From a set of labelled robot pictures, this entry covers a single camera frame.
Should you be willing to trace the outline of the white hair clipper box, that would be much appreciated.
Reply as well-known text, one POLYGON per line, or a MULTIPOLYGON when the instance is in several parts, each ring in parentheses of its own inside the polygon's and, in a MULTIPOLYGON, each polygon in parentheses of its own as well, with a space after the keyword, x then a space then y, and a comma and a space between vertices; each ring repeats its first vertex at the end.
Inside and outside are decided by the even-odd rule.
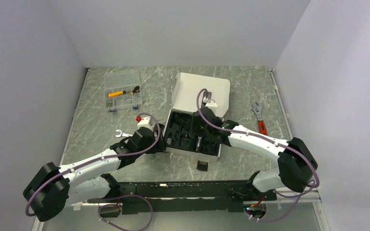
POLYGON ((205 119, 216 125, 229 108, 230 81, 179 73, 163 137, 166 151, 203 160, 217 161, 224 141, 205 119))

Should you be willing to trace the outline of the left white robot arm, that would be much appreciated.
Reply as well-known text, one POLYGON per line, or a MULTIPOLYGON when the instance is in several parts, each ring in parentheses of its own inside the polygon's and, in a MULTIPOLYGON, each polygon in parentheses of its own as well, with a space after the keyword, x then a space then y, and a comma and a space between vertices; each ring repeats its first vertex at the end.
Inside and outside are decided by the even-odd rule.
POLYGON ((159 125, 141 127, 92 157, 68 165, 44 164, 23 191, 25 214, 48 221, 64 207, 85 200, 115 201, 119 183, 110 172, 133 164, 143 154, 162 152, 162 144, 159 125))

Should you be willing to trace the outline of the black comb guard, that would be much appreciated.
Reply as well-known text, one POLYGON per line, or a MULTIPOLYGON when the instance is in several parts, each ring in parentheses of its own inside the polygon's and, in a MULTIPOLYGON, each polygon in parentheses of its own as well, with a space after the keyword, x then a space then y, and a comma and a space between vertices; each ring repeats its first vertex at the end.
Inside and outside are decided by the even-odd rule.
POLYGON ((199 171, 208 171, 209 163, 207 161, 197 161, 197 170, 199 171))

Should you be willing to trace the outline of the clear plastic organizer box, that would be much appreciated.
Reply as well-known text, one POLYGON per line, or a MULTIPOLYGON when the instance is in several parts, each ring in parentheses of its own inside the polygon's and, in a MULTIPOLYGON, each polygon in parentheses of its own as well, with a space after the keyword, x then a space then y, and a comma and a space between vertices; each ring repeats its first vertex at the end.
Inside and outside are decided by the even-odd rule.
POLYGON ((139 70, 107 73, 103 87, 107 112, 130 108, 137 110, 143 104, 139 70))

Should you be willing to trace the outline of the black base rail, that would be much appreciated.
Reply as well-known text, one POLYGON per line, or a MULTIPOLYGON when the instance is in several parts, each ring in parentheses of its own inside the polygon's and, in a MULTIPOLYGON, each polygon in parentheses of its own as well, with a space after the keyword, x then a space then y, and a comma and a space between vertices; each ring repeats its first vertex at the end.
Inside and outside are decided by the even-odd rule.
POLYGON ((213 211, 243 212, 249 204, 275 201, 272 191, 254 192, 246 180, 121 182, 119 192, 89 203, 122 205, 122 214, 148 212, 213 211))

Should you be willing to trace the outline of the red handled adjustable wrench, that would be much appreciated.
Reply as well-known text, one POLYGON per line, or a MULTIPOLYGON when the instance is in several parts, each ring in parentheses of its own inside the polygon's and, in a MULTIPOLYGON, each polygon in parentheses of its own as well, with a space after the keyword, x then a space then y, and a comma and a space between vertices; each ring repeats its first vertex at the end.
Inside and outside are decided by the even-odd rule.
POLYGON ((267 128, 266 128, 266 125, 262 117, 263 105, 258 102, 253 102, 251 105, 252 105, 252 111, 256 114, 257 119, 258 119, 259 133, 267 136, 268 135, 267 128))

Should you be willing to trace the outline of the black yellow small tool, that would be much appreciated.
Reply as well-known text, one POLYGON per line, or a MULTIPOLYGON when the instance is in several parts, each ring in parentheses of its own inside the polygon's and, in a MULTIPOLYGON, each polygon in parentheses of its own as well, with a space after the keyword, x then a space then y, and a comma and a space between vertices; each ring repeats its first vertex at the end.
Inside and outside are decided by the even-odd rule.
POLYGON ((139 92, 140 92, 140 86, 135 86, 134 89, 130 91, 130 94, 133 95, 139 92))

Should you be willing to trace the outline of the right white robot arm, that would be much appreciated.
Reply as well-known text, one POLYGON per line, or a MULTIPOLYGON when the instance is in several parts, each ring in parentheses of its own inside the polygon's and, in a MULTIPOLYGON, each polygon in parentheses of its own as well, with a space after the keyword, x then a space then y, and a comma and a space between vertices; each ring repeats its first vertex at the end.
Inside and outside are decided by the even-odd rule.
POLYGON ((319 186, 316 174, 318 164, 301 139, 276 139, 254 132, 235 121, 222 121, 208 107, 198 109, 192 117, 191 133, 194 136, 252 151, 277 163, 276 168, 258 171, 249 178, 246 193, 252 200, 279 188, 303 194, 306 188, 319 186))

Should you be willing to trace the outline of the silver combination wrench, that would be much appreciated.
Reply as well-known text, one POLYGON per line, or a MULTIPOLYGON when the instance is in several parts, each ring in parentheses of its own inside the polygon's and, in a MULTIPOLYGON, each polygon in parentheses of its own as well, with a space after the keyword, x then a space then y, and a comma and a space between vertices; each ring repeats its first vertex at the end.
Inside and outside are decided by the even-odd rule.
POLYGON ((132 136, 132 134, 130 134, 130 133, 126 133, 126 132, 122 131, 121 129, 117 129, 117 130, 115 130, 115 135, 114 135, 114 137, 116 137, 116 138, 121 138, 121 137, 131 137, 131 136, 132 136))

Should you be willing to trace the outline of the black silver hair clipper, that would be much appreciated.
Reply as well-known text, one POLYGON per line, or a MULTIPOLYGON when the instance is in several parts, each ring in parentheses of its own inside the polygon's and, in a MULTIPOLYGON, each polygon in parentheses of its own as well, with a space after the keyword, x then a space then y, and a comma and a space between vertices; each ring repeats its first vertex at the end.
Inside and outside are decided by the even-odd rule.
POLYGON ((202 146, 203 146, 203 138, 198 137, 196 151, 201 152, 202 151, 202 146))

